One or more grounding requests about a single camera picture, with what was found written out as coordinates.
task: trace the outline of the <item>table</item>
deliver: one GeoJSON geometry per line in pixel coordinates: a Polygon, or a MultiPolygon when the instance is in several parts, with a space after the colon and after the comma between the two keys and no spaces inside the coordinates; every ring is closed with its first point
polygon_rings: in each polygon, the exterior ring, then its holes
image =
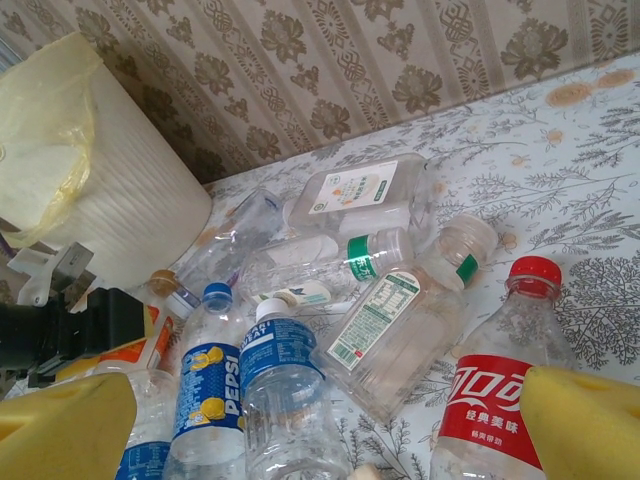
{"type": "MultiPolygon", "coordinates": [[[[215,213],[204,235],[257,187],[288,199],[316,172],[417,152],[435,177],[436,226],[467,211],[499,233],[494,259],[466,292],[465,333],[501,305],[515,259],[549,256],[562,266],[556,312],[580,367],[640,384],[639,146],[634,55],[217,181],[208,186],[215,213]]],[[[323,335],[339,315],[321,308],[304,320],[323,335]]],[[[387,478],[427,478],[461,340],[390,425],[334,389],[354,465],[373,461],[387,478]]]]}

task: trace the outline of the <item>bottle label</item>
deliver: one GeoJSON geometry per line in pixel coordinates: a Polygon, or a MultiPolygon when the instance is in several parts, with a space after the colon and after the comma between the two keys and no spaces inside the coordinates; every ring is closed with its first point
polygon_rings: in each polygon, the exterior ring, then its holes
{"type": "Polygon", "coordinates": [[[115,480],[160,480],[169,442],[149,442],[124,451],[115,480]]]}
{"type": "Polygon", "coordinates": [[[247,332],[240,354],[242,394],[251,381],[270,368],[281,365],[313,366],[309,357],[316,337],[309,328],[292,318],[275,318],[261,322],[247,332]]]}
{"type": "Polygon", "coordinates": [[[359,282],[367,282],[377,277],[376,271],[371,263],[371,255],[367,250],[367,240],[369,235],[355,237],[347,244],[347,257],[351,273],[359,282]]]}
{"type": "Polygon", "coordinates": [[[384,202],[397,167],[398,161],[394,160],[373,167],[328,174],[309,214],[335,212],[384,202]]]}
{"type": "MultiPolygon", "coordinates": [[[[145,317],[148,318],[145,318],[145,323],[149,320],[154,326],[155,330],[159,315],[160,310],[158,310],[156,307],[147,306],[147,308],[145,309],[145,317]]],[[[152,338],[139,340],[135,343],[127,345],[126,347],[106,353],[100,357],[100,362],[104,362],[107,360],[117,360],[120,362],[127,362],[131,364],[138,363],[140,361],[140,358],[142,357],[142,353],[147,343],[154,342],[151,356],[149,357],[146,368],[155,368],[160,362],[162,355],[164,355],[165,351],[167,350],[169,338],[171,337],[172,331],[173,319],[171,317],[166,317],[164,324],[162,325],[162,328],[157,336],[151,334],[152,338]]]]}
{"type": "Polygon", "coordinates": [[[420,283],[408,272],[393,272],[380,279],[329,347],[328,354],[353,370],[418,293],[420,283]]]}
{"type": "Polygon", "coordinates": [[[522,381],[531,366],[495,355],[462,357],[440,436],[489,447],[541,469],[520,414],[522,381]]]}
{"type": "Polygon", "coordinates": [[[174,439],[196,428],[243,430],[239,357],[226,343],[205,343],[182,357],[174,439]]]}
{"type": "Polygon", "coordinates": [[[331,292],[321,282],[309,281],[291,288],[261,293],[253,297],[258,303],[269,298],[284,300],[290,307],[303,307],[329,303],[331,301],[331,292]]]}

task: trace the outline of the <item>yellow plastic bag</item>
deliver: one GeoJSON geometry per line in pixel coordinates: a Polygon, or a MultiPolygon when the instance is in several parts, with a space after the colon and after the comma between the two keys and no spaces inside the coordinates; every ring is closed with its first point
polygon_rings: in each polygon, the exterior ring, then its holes
{"type": "Polygon", "coordinates": [[[0,218],[20,228],[1,233],[13,247],[60,225],[89,177],[101,64],[73,33],[0,76],[0,218]]]}

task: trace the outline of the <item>patterned wallpaper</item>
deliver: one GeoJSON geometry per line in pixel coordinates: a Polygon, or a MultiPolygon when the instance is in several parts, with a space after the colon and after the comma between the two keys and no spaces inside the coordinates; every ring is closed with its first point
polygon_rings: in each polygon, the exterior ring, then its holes
{"type": "Polygon", "coordinates": [[[80,30],[208,182],[640,46],[637,0],[0,0],[80,30]]]}

